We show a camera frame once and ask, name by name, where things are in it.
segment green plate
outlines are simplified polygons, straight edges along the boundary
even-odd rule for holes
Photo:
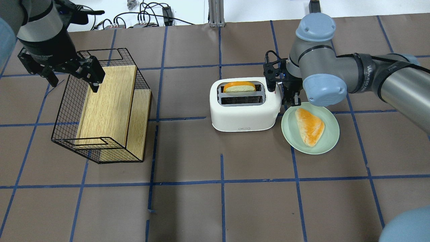
[[[313,115],[319,117],[326,125],[321,138],[314,147],[305,145],[300,137],[294,114],[298,108],[308,110]],[[324,107],[317,107],[308,102],[302,102],[301,106],[288,108],[282,117],[281,128],[285,139],[291,146],[298,151],[310,155],[319,155],[331,150],[338,143],[340,134],[338,121],[332,112]]]

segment wooden block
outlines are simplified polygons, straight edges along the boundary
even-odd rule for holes
[[[76,138],[111,137],[126,145],[135,65],[103,67],[106,75],[98,92],[88,87]],[[89,145],[101,140],[76,140],[76,145]]]
[[[135,90],[126,147],[141,160],[143,160],[150,100],[150,89]]]

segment black wire basket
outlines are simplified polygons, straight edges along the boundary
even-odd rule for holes
[[[136,65],[126,48],[82,50],[78,55],[96,56],[103,67]],[[140,70],[136,69],[134,91],[139,89],[150,88]],[[111,137],[77,138],[87,90],[86,82],[69,75],[51,140],[98,164],[143,162],[143,158],[139,159]],[[77,140],[94,140],[94,144],[81,145]]]

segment metal post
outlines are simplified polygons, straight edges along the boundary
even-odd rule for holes
[[[224,27],[224,0],[209,0],[209,26]]]

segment triangular bread slice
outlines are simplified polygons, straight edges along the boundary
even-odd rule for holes
[[[324,122],[302,108],[296,110],[295,116],[301,139],[305,145],[314,147],[324,132]]]

